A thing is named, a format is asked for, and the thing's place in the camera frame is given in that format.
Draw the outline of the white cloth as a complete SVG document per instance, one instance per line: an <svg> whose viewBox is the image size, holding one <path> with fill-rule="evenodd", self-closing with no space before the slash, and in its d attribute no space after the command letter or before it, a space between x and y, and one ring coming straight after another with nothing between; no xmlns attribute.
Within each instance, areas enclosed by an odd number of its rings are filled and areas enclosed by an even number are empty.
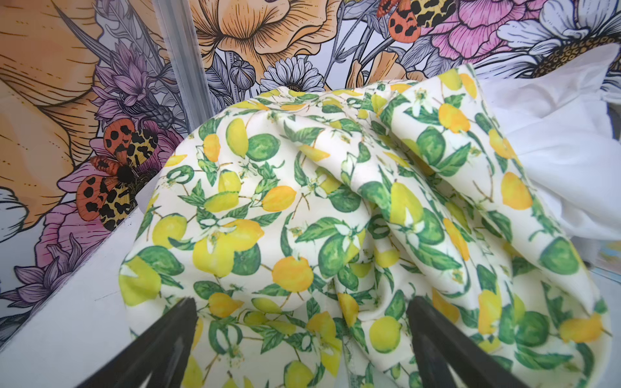
<svg viewBox="0 0 621 388"><path fill-rule="evenodd" d="M536 79L477 75L527 177L569 236L620 238L620 143L601 87L619 46Z"/></svg>

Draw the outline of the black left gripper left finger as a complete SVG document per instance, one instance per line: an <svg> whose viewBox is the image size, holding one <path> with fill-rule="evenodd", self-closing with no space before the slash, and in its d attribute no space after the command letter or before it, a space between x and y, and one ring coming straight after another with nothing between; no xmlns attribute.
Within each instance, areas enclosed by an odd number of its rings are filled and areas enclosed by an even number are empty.
<svg viewBox="0 0 621 388"><path fill-rule="evenodd" d="M180 300L81 387L180 387L196 331L197 305Z"/></svg>

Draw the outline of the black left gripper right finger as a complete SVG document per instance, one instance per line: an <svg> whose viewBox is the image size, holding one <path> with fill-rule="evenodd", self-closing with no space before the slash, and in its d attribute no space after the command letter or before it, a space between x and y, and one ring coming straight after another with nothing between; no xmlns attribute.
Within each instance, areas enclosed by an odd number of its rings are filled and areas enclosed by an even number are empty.
<svg viewBox="0 0 621 388"><path fill-rule="evenodd" d="M525 386L423 297L409 302L407 317L424 387L456 387L452 372L469 387Z"/></svg>

